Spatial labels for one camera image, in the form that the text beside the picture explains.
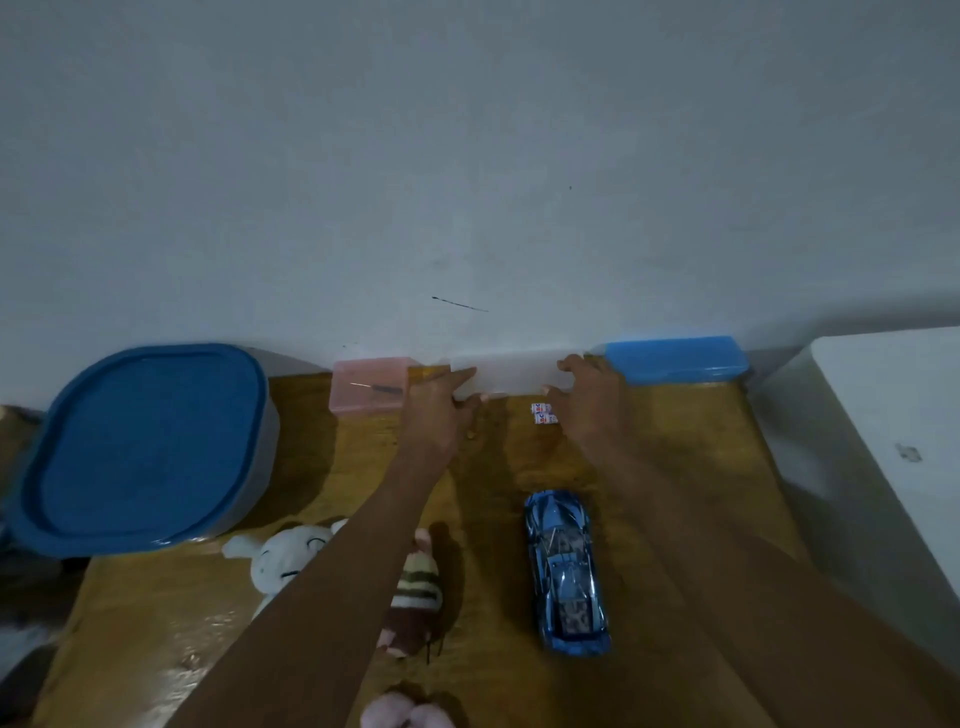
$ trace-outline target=left hand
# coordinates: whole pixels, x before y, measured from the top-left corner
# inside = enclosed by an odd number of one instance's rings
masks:
[[[400,411],[401,450],[435,454],[450,462],[467,434],[485,395],[454,402],[453,393],[476,374],[476,367],[439,374],[412,384]]]

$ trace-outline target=finger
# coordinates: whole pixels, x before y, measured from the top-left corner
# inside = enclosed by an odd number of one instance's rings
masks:
[[[561,422],[564,421],[564,416],[566,415],[566,406],[569,401],[569,395],[566,392],[562,392],[556,387],[552,387],[549,384],[543,387],[543,393],[546,395],[547,404],[550,405],[550,409],[553,410],[553,413],[557,415],[557,419]]]
[[[557,369],[561,372],[572,372],[574,376],[579,376],[593,369],[593,367],[587,364],[580,354],[572,353],[566,359],[557,362]]]
[[[470,395],[462,402],[459,402],[457,406],[457,417],[460,419],[460,424],[464,427],[469,427],[473,422],[473,417],[476,415],[477,410],[480,409],[480,405],[487,400],[486,395]]]
[[[460,389],[465,382],[468,382],[476,373],[477,368],[470,367],[468,369],[461,369],[459,372],[450,372],[449,374],[443,375],[440,377],[440,380],[444,383],[444,386],[450,390],[450,394],[452,395],[454,392]]]

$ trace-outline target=white furniture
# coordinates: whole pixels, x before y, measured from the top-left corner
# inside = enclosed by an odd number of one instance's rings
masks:
[[[820,570],[960,672],[960,328],[817,339],[750,399]]]

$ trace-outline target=white stuffed bunny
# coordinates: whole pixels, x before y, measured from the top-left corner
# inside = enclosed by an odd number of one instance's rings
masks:
[[[331,528],[321,525],[286,528],[271,536],[266,543],[241,534],[223,545],[221,550],[228,559],[252,559],[250,579],[256,589],[266,595],[253,613],[254,617],[310,563],[310,559],[326,546],[346,522],[346,519],[337,521]]]

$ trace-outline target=forearm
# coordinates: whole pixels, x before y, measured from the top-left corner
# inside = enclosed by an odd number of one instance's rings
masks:
[[[918,650],[813,570],[625,449],[604,452],[597,467],[778,725],[942,724],[928,679],[956,690],[952,677],[926,661],[920,679],[908,667],[924,662]]]
[[[170,726],[343,726],[445,465],[436,453],[398,452],[373,495],[251,623]]]

